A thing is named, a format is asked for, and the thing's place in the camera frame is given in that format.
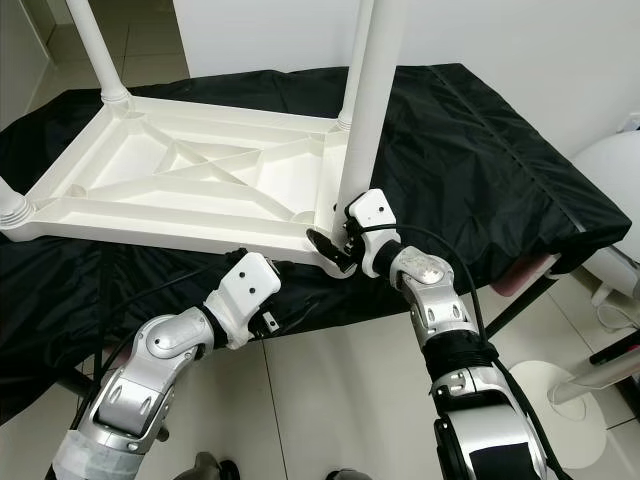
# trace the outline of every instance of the pink object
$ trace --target pink object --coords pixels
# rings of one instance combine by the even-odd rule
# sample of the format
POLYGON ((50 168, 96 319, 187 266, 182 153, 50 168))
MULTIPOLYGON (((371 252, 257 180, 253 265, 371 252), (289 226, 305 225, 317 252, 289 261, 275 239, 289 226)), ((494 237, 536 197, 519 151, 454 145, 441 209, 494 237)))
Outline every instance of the pink object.
POLYGON ((542 254, 519 258, 500 280, 491 284, 491 288, 503 297, 512 296, 540 270, 549 257, 550 255, 542 254))
MULTIPOLYGON (((127 363, 127 361, 129 360, 129 357, 131 356, 131 346, 128 346, 126 348, 124 348, 122 350, 122 352, 120 352, 118 354, 118 356, 116 357, 116 359, 113 361, 113 363, 111 364, 111 366, 109 367, 109 370, 113 370, 115 368, 119 368, 122 365, 124 365, 125 363, 127 363)), ((111 352, 113 352, 113 350, 115 349, 115 345, 110 345, 110 346, 106 346, 102 349, 103 352, 103 360, 106 360, 107 357, 109 355, 111 355, 111 352)))

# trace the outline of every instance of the black tablecloth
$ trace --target black tablecloth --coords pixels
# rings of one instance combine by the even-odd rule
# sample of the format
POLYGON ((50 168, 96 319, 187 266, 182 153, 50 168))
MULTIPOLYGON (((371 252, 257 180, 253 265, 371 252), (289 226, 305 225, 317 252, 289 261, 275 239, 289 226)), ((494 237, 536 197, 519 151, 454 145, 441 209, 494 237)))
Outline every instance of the black tablecloth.
MULTIPOLYGON (((132 89, 139 96, 335 118, 346 69, 261 71, 132 89)), ((100 109, 96 90, 69 91, 0 133, 0 175, 26 193, 100 109)), ((496 92, 461 65, 399 67, 372 186, 401 223, 453 243, 477 286, 524 255, 593 249, 620 240, 630 221, 496 92)), ((450 258, 410 233, 407 243, 450 258)), ((224 256, 43 237, 0 239, 0 423, 25 408, 62 369, 109 337, 200 303, 229 268, 224 256), (144 289, 200 268, 202 275, 110 315, 144 289)), ((460 293, 467 290, 461 275, 460 293)), ((282 334, 406 310, 383 280, 336 281, 317 268, 284 269, 271 311, 282 334)))

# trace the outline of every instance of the white floor tile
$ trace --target white floor tile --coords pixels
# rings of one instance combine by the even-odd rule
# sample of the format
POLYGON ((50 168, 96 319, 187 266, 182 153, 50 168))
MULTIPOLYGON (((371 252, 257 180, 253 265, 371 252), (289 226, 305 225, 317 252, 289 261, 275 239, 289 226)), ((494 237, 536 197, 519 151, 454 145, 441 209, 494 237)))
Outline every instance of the white floor tile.
MULTIPOLYGON (((124 57, 127 30, 126 22, 108 23, 100 26, 100 32, 111 56, 124 57)), ((47 43, 47 48, 55 62, 89 58, 75 25, 57 26, 47 43)))
POLYGON ((529 305, 492 341, 509 368, 525 360, 544 360, 576 372, 591 354, 547 294, 529 305))
MULTIPOLYGON (((549 289, 549 295, 562 309, 593 352, 599 352, 633 332, 631 328, 610 332, 598 323, 596 311, 591 305, 591 295, 598 285, 598 279, 586 270, 578 269, 572 275, 566 275, 558 280, 549 289)), ((611 295, 608 301, 623 306, 629 312, 637 311, 640 308, 640 303, 636 306, 617 294, 611 295)))
MULTIPOLYGON (((116 70, 122 74, 124 58, 113 58, 116 70)), ((31 104, 31 110, 50 102, 66 90, 99 88, 98 78, 89 60, 60 62, 45 74, 31 104)))
POLYGON ((193 365, 177 386, 167 427, 169 440, 155 443, 136 480, 172 479, 193 466, 199 451, 233 459, 243 480, 285 478, 260 343, 193 365))
POLYGON ((430 382, 408 315, 265 345, 289 480, 338 467, 442 478, 430 382))
POLYGON ((626 461, 622 453, 616 435, 609 431, 607 433, 607 446, 602 456, 587 468, 567 470, 567 473, 571 475, 573 480, 602 480, 605 478, 634 480, 640 478, 638 473, 640 471, 636 469, 634 472, 634 468, 626 461))
MULTIPOLYGON (((112 350, 111 349, 107 349, 107 350, 103 350, 102 351, 102 364, 104 365, 104 362, 107 361, 107 359, 109 358, 109 356, 111 355, 112 350)), ((131 356, 131 347, 127 347, 125 348, 119 355, 118 357, 116 357, 116 359, 113 361, 113 363, 111 363, 111 365, 109 366, 110 370, 114 370, 116 368, 118 368, 119 366, 123 365, 131 356)), ((89 374, 93 374, 93 367, 94 367, 94 356, 90 355, 89 357, 87 357, 85 359, 84 362, 82 362, 82 373, 84 373, 85 375, 89 375, 89 374)))
POLYGON ((640 478, 640 423, 632 420, 610 430, 610 433, 613 435, 615 447, 620 451, 622 463, 633 478, 640 478))
POLYGON ((619 425, 634 417, 631 408, 615 386, 607 387, 604 390, 594 390, 592 393, 602 409, 607 428, 619 425))
POLYGON ((75 413, 76 396, 54 385, 0 427, 0 478, 44 478, 75 413))
MULTIPOLYGON (((480 301, 480 308, 482 309, 482 317, 484 319, 485 326, 495 320, 505 308, 511 305, 514 299, 514 297, 503 297, 488 285, 480 288, 478 290, 478 300, 480 301)), ((473 315, 473 302, 471 301, 471 295, 469 293, 463 295, 462 301, 467 307, 469 313, 473 315)))
POLYGON ((127 55, 162 55, 179 53, 184 55, 178 24, 132 23, 129 26, 127 55))
POLYGON ((89 0, 94 15, 104 23, 158 23, 175 21, 172 0, 89 0))
POLYGON ((184 55, 126 57, 122 81, 126 87, 170 83, 189 78, 184 55))

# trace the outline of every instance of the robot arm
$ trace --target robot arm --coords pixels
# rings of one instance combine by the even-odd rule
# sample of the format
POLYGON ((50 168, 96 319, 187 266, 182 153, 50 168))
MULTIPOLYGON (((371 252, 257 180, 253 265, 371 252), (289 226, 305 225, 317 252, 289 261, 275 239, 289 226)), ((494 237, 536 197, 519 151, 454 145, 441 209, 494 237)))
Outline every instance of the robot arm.
MULTIPOLYGON (((58 480, 135 478, 174 398, 176 379, 214 347, 237 349, 249 321, 280 290, 275 268, 247 253, 203 305, 156 317, 138 331, 131 357, 102 388, 53 461, 58 480)), ((273 322, 265 314, 267 326, 273 322)))
POLYGON ((395 230, 363 233, 365 227, 396 222, 380 190, 356 199, 347 218, 347 255, 318 232, 308 232, 309 239, 341 268, 356 261, 369 277, 388 278, 409 303, 440 417, 434 427, 444 478, 556 479, 535 429, 493 363, 495 349, 480 337, 453 288, 451 266, 402 245, 395 230))

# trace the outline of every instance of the cable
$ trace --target cable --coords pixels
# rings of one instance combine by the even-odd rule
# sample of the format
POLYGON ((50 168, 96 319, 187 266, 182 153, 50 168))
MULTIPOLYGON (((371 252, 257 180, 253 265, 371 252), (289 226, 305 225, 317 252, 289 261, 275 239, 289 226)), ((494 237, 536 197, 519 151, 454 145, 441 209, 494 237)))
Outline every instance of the cable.
POLYGON ((596 317, 598 318, 598 323, 600 323, 600 325, 602 325, 604 328, 606 328, 608 330, 612 330, 614 332, 616 332, 618 330, 623 330, 625 328, 635 328, 636 330, 640 330, 640 324, 638 324, 638 322, 631 315, 629 315, 627 312, 625 312, 620 307, 616 307, 615 305, 610 305, 608 303, 603 303, 601 305, 598 305, 596 307, 596 317), (625 325, 611 325, 610 323, 605 322, 605 320, 602 318, 602 309, 603 308, 608 308, 610 310, 618 312, 620 315, 622 315, 623 317, 625 317, 627 319, 627 323, 625 325))
POLYGON ((522 388, 520 388, 520 384, 518 384, 516 379, 513 378, 513 375, 511 375, 511 372, 507 369, 507 367, 503 365, 503 363, 499 359, 495 359, 493 362, 495 363, 496 367, 498 367, 498 370, 502 372, 502 375, 507 381, 507 385, 509 385, 509 388, 513 392, 513 396, 515 397, 522 410, 524 410, 524 412, 529 415, 531 423, 538 433, 538 438, 540 439, 542 448, 547 454, 547 463, 549 464, 549 467, 556 473, 559 480, 572 480, 569 474, 562 469, 562 466, 558 461, 558 457, 556 457, 556 454, 551 447, 551 443, 549 442, 549 438, 544 431, 544 427, 542 426, 542 423, 540 422, 536 411, 533 409, 533 406, 529 402, 529 399, 522 391, 522 388))
MULTIPOLYGON (((410 231, 419 232, 419 233, 422 233, 423 235, 431 237, 434 240, 438 241, 442 246, 444 246, 451 253, 451 255, 456 259, 456 262, 460 264, 460 267, 462 268, 467 278, 467 282, 469 283, 469 290, 471 293, 471 299, 473 301, 473 310, 476 315, 476 320, 477 320, 476 323, 478 324, 478 334, 482 339, 483 343, 489 345, 489 341, 487 340, 487 334, 484 327, 484 320, 482 318, 482 312, 480 310, 480 302, 478 300, 478 294, 476 291, 475 283, 473 281, 473 277, 471 276, 471 272, 469 271, 467 265, 462 261, 462 258, 458 254, 455 247, 451 245, 449 242, 447 242, 440 235, 434 232, 431 232, 426 228, 418 227, 415 225, 392 224, 392 223, 384 224, 384 225, 375 225, 375 226, 364 227, 360 229, 360 233, 375 232, 378 230, 394 230, 394 229, 410 230, 410 231)), ((527 415, 529 415, 529 418, 531 419, 531 423, 533 424, 533 427, 538 433, 538 438, 540 439, 542 448, 547 454, 547 463, 549 464, 549 467, 556 473, 559 480, 572 480, 571 477, 562 469, 562 466, 560 465, 560 462, 558 461, 558 458, 556 457, 551 447, 551 443, 549 442, 547 434, 544 431, 544 428, 542 427, 542 423, 540 422, 538 415, 536 414, 535 410, 533 409, 533 406, 529 402, 529 399, 527 398, 525 393, 522 391, 522 388, 520 388, 520 385, 518 384, 516 379, 513 378, 513 375, 511 375, 511 372, 507 370, 507 368, 502 364, 502 362, 498 358, 494 359, 493 362, 495 363, 498 370, 502 372, 502 375, 504 375, 505 380, 509 385, 509 388, 511 388, 513 395, 516 401, 518 402, 518 404, 520 405, 520 407, 522 408, 522 410, 527 415)))
POLYGON ((462 257, 460 257, 460 254, 458 254, 458 251, 455 249, 455 247, 437 233, 415 225, 387 223, 383 225, 374 225, 371 227, 361 228, 360 233, 376 232, 378 230, 410 230, 413 232, 419 232, 423 235, 426 235, 427 237, 433 238, 451 253, 456 262, 460 264, 460 268, 462 268, 462 271, 464 272, 464 275, 467 279, 467 283, 469 284, 469 292, 471 293, 473 311, 476 316, 476 323, 478 324, 478 334, 480 335, 480 339, 483 343, 489 343, 489 340, 487 339, 487 332, 485 331, 484 327, 484 320, 482 319, 482 311, 480 310, 480 301, 478 300, 478 292, 476 291, 475 282, 473 281, 473 277, 471 276, 471 272, 469 271, 467 264, 464 263, 462 257))
MULTIPOLYGON (((300 325, 302 322, 304 322, 307 317, 309 316, 309 313, 311 313, 311 311, 316 308, 318 306, 318 303, 314 303, 312 305, 309 305, 308 308, 302 312, 302 314, 299 313, 295 313, 295 316, 298 317, 297 320, 295 320, 294 322, 290 323, 287 326, 283 326, 282 328, 280 328, 280 330, 278 330, 276 332, 275 335, 273 335, 272 338, 276 338, 276 337, 281 337, 282 335, 286 335, 288 332, 290 332, 291 330, 293 330, 294 328, 296 328, 298 325, 300 325)), ((281 318, 279 321, 282 322, 283 324, 287 323, 287 319, 292 317, 293 315, 290 315, 289 317, 284 317, 281 318)))
POLYGON ((69 426, 69 430, 76 430, 78 428, 78 426, 80 425, 80 421, 82 420, 82 417, 84 416, 85 412, 89 408, 89 404, 93 401, 94 397, 99 391, 99 385, 102 382, 102 378, 104 378, 105 374, 109 371, 109 367, 113 365, 113 362, 116 360, 116 358, 118 358, 118 355, 120 355, 120 353, 122 353, 125 347, 129 345, 129 343, 131 342, 133 337, 136 335, 136 333, 137 333, 137 330, 132 330, 131 332, 129 332, 127 336, 120 341, 120 343, 116 346, 116 348, 113 349, 113 351, 111 352, 111 355, 109 355, 107 360, 100 367, 99 371, 94 372, 94 378, 96 378, 96 375, 97 375, 97 378, 100 378, 100 382, 97 384, 98 387, 96 387, 95 382, 91 385, 91 389, 89 390, 89 393, 84 397, 84 399, 82 399, 82 403, 80 404, 80 407, 78 408, 78 411, 76 412, 75 417, 73 417, 73 421, 69 426))
MULTIPOLYGON (((185 280, 188 280, 190 278, 195 277, 196 275, 200 275, 201 273, 204 273, 208 270, 211 270, 212 268, 214 268, 214 265, 207 265, 206 267, 202 267, 199 268, 197 270, 194 270, 190 273, 187 273, 185 275, 182 275, 180 277, 174 278, 173 280, 169 280, 161 285, 155 286, 155 287, 151 287, 148 288, 146 290, 142 290, 141 292, 136 293, 135 295, 127 298, 126 300, 122 301, 121 303, 119 303, 118 305, 116 305, 114 308, 112 308, 109 311, 109 317, 113 318, 114 315, 116 315, 117 313, 119 313, 120 311, 122 311, 123 309, 125 309, 126 307, 128 307, 129 305, 131 305, 132 303, 137 302, 138 300, 147 297, 153 293, 156 293, 160 290, 164 290, 165 288, 169 288, 177 283, 183 282, 185 280)), ((102 379, 104 378, 104 375, 107 373, 107 371, 109 370, 109 367, 113 364, 113 362, 115 361, 115 359, 118 357, 118 355, 122 352, 122 350, 124 350, 124 348, 129 344, 129 342, 133 339, 133 337, 135 336, 137 330, 132 330, 131 332, 129 332, 121 341, 120 343, 116 346, 116 348, 113 350, 113 352, 111 352, 111 355, 109 355, 109 357, 107 358, 107 360, 104 362, 104 364, 102 364, 99 368, 97 363, 95 362, 96 365, 94 365, 94 381, 93 384, 91 385, 91 388, 88 392, 88 394, 84 397, 84 399, 82 400, 82 403, 80 404, 80 407, 78 408, 78 411, 76 412, 75 417, 73 418, 73 421, 71 422, 71 425, 69 427, 70 430, 76 430, 78 428, 78 426, 80 425, 80 421, 82 420, 82 417, 84 416, 85 412, 87 411, 87 409, 89 408, 89 404, 93 401, 93 399, 95 398, 95 396, 98 394, 98 392, 100 391, 100 387, 102 384, 102 379)))

